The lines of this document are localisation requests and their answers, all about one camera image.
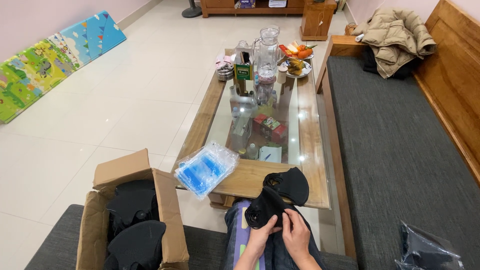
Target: glass-top coffee table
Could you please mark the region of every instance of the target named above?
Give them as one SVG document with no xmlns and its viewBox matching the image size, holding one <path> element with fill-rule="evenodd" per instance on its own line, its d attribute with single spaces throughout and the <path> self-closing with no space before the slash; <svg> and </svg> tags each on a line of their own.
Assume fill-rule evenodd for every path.
<svg viewBox="0 0 480 270">
<path fill-rule="evenodd" d="M 236 83 L 240 91 L 254 90 L 253 81 L 222 82 L 213 75 L 177 158 L 178 161 L 190 155 L 212 140 L 240 154 L 236 170 L 209 195 L 213 207 L 228 206 L 234 196 L 256 198 L 267 174 L 298 167 L 309 183 L 305 206 L 331 208 L 313 72 L 303 78 L 287 77 L 284 84 L 275 82 L 277 102 L 271 95 L 259 94 L 258 100 L 263 100 L 263 104 L 256 107 L 242 102 L 247 97 L 235 99 L 230 93 Z M 234 107 L 240 113 L 235 122 Z M 258 157 L 248 155 L 250 144 L 260 149 Z M 184 187 L 177 183 L 177 188 Z"/>
</svg>

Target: glass pitcher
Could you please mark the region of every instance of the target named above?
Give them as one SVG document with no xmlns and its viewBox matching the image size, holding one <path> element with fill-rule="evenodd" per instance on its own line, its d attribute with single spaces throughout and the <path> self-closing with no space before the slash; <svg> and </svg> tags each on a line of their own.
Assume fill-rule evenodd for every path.
<svg viewBox="0 0 480 270">
<path fill-rule="evenodd" d="M 276 73 L 277 63 L 281 58 L 278 34 L 280 34 L 280 27 L 269 25 L 260 30 L 260 37 L 253 41 L 253 59 L 256 59 L 257 72 L 260 77 L 271 78 Z M 260 43 L 258 49 L 255 48 L 257 43 Z"/>
</svg>

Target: small wooden container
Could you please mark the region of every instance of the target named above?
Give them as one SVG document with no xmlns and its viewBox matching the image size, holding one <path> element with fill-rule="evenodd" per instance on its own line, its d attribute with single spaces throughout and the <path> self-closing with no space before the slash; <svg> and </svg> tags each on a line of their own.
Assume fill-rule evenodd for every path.
<svg viewBox="0 0 480 270">
<path fill-rule="evenodd" d="M 327 40 L 335 9 L 335 0 L 325 0 L 323 3 L 305 0 L 300 26 L 301 40 Z"/>
</svg>

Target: beige puffer jacket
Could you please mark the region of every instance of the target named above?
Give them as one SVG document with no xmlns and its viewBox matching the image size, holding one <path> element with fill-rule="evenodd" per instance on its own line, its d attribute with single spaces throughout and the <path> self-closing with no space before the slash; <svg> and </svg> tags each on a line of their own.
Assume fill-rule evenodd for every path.
<svg viewBox="0 0 480 270">
<path fill-rule="evenodd" d="M 364 34 L 362 42 L 373 50 L 378 73 L 387 79 L 415 57 L 432 54 L 437 44 L 422 20 L 411 10 L 379 8 L 352 33 Z"/>
</svg>

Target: human hand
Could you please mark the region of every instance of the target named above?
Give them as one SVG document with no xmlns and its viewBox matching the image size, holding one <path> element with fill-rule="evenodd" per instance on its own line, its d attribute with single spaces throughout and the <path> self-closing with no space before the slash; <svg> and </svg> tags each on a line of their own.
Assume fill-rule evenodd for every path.
<svg viewBox="0 0 480 270">
<path fill-rule="evenodd" d="M 297 265 L 310 257 L 308 243 L 310 230 L 303 218 L 292 209 L 285 209 L 283 216 L 283 242 L 288 253 Z"/>
<path fill-rule="evenodd" d="M 265 250 L 265 244 L 268 236 L 272 233 L 276 233 L 282 230 L 282 228 L 274 227 L 278 217 L 273 215 L 268 223 L 260 229 L 251 229 L 250 238 L 245 250 L 255 254 L 256 257 L 260 257 Z"/>
</svg>

